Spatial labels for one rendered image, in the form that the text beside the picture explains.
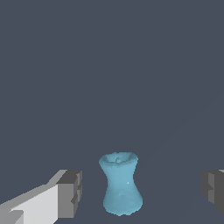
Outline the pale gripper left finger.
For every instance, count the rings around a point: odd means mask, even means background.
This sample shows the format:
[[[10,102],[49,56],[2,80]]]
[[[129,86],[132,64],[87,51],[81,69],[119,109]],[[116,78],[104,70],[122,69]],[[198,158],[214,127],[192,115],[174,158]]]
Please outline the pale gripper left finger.
[[[73,218],[82,195],[82,171],[59,170],[38,186],[0,205],[0,224],[55,224]]]

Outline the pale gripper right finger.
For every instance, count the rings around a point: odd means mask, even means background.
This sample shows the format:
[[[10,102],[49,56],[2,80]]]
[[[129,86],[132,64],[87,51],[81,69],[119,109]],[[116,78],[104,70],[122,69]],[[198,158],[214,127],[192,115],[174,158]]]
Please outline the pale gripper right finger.
[[[202,171],[200,178],[203,196],[224,214],[224,170]]]

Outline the light blue hourglass vase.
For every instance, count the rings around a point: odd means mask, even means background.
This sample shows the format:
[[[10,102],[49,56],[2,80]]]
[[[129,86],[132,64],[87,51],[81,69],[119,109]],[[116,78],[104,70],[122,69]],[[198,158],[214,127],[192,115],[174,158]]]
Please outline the light blue hourglass vase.
[[[103,206],[117,216],[131,215],[143,205],[143,197],[134,182],[138,157],[132,152],[114,152],[102,156],[99,165],[108,180]]]

